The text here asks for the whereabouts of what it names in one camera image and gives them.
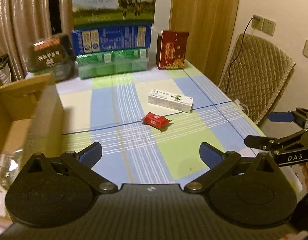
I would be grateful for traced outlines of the clear plastic bag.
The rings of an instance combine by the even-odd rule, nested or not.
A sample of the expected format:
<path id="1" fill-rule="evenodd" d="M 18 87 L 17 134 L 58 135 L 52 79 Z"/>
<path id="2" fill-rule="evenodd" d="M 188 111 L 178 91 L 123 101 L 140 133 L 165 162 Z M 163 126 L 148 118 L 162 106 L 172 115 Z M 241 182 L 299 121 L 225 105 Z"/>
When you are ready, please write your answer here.
<path id="1" fill-rule="evenodd" d="M 0 154 L 0 192 L 6 193 L 20 172 L 23 148 Z"/>

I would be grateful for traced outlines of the beige curtain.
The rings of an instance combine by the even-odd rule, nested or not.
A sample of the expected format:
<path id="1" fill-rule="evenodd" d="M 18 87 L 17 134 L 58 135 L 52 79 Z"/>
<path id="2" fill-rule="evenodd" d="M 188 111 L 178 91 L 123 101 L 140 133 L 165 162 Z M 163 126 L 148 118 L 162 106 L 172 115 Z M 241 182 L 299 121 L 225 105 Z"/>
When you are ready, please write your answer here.
<path id="1" fill-rule="evenodd" d="M 0 0 L 0 57 L 9 56 L 11 79 L 28 73 L 31 44 L 73 28 L 72 0 Z"/>

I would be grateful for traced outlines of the quilted olive chair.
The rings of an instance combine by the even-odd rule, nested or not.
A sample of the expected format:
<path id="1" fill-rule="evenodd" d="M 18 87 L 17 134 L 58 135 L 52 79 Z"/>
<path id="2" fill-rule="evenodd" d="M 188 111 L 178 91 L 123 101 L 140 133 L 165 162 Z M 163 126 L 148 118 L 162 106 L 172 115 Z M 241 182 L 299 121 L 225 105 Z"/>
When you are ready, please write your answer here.
<path id="1" fill-rule="evenodd" d="M 270 41 L 242 33 L 218 87 L 245 104 L 249 118 L 258 124 L 283 95 L 294 66 L 295 61 Z"/>

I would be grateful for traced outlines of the cow milk carton box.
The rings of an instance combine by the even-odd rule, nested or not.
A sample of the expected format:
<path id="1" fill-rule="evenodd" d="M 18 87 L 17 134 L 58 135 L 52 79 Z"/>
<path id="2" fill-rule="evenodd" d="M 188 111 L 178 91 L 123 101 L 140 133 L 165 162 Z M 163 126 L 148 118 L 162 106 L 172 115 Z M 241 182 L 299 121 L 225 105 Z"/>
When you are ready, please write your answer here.
<path id="1" fill-rule="evenodd" d="M 156 0 L 72 0 L 74 29 L 153 24 Z"/>

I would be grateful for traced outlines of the wooden door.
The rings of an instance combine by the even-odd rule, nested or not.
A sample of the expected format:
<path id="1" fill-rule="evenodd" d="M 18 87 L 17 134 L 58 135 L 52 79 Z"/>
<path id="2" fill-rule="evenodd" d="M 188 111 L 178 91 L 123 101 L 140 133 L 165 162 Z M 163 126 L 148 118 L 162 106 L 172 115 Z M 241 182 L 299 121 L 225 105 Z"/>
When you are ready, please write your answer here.
<path id="1" fill-rule="evenodd" d="M 187 31 L 186 60 L 218 84 L 226 64 L 239 0 L 172 0 L 169 29 Z"/>

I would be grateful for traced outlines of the red gift box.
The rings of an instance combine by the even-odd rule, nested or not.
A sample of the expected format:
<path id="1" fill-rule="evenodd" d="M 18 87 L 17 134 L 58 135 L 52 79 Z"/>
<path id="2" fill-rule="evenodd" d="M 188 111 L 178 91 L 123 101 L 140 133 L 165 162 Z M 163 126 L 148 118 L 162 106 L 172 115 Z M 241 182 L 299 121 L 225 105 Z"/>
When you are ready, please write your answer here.
<path id="1" fill-rule="evenodd" d="M 163 30 L 158 34 L 156 64 L 159 69 L 183 69 L 189 32 Z"/>

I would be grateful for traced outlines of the wall double socket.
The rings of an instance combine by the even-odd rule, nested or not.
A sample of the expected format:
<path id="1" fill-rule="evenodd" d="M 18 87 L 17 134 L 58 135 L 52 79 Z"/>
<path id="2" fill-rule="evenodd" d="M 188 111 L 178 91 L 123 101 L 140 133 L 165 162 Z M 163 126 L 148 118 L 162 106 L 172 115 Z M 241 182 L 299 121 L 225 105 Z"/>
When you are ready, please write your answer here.
<path id="1" fill-rule="evenodd" d="M 276 23 L 267 18 L 263 18 L 258 15 L 253 15 L 252 28 L 258 31 L 262 31 L 267 35 L 274 36 Z"/>

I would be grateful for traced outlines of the brown cardboard box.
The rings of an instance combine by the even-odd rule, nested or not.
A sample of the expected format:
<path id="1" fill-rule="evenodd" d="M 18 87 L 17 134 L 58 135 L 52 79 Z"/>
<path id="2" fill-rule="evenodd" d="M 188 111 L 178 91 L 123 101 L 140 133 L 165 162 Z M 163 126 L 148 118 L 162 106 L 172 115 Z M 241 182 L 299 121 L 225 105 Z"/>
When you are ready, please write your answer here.
<path id="1" fill-rule="evenodd" d="M 58 157 L 64 108 L 54 78 L 42 74 L 0 87 L 0 154 L 23 148 L 20 170 L 36 152 Z"/>

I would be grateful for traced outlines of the black Hongli box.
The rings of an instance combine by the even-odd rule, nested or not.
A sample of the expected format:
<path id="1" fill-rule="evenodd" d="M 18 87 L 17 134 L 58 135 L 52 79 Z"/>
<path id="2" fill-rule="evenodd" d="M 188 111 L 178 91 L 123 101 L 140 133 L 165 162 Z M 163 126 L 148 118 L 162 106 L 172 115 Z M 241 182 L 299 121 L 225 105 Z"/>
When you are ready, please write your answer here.
<path id="1" fill-rule="evenodd" d="M 67 34 L 53 35 L 36 41 L 28 48 L 28 72 L 33 75 L 51 74 L 56 82 L 74 73 L 75 55 Z"/>

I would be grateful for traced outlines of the red candy packet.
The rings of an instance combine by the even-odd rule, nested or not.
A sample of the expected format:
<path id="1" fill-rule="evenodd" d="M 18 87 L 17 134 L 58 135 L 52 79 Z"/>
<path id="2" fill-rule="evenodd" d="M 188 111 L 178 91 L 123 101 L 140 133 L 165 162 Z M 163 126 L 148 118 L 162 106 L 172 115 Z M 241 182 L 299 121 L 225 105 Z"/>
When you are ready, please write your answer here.
<path id="1" fill-rule="evenodd" d="M 149 126 L 152 126 L 156 129 L 162 130 L 166 128 L 170 124 L 170 120 L 166 117 L 153 114 L 151 112 L 148 112 L 143 118 L 142 122 L 144 124 L 147 124 Z"/>

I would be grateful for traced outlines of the blue milk carton box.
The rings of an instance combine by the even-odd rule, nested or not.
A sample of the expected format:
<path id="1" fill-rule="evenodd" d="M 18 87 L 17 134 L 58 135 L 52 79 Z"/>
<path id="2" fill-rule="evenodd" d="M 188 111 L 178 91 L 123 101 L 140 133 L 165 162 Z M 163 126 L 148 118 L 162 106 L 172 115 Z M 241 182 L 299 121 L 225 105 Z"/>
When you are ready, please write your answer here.
<path id="1" fill-rule="evenodd" d="M 151 46 L 151 25 L 97 27 L 71 32 L 76 56 Z"/>

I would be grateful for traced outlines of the green drink pack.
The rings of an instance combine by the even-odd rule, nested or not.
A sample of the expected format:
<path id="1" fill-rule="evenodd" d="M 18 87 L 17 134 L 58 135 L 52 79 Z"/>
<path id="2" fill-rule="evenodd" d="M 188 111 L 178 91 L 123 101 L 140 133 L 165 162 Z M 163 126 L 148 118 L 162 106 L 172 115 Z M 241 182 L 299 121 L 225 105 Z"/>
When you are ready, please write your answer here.
<path id="1" fill-rule="evenodd" d="M 76 57 L 78 75 L 89 79 L 114 74 L 147 70 L 148 49 L 125 49 Z"/>

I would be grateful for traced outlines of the long white ointment box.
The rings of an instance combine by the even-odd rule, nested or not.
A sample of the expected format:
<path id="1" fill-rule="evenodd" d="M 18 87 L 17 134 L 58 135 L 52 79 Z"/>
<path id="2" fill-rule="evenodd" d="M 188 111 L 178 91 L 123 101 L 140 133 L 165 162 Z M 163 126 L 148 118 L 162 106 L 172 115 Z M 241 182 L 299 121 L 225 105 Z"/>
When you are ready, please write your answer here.
<path id="1" fill-rule="evenodd" d="M 147 96 L 147 102 L 176 111 L 190 113 L 194 99 L 185 95 L 152 89 Z"/>

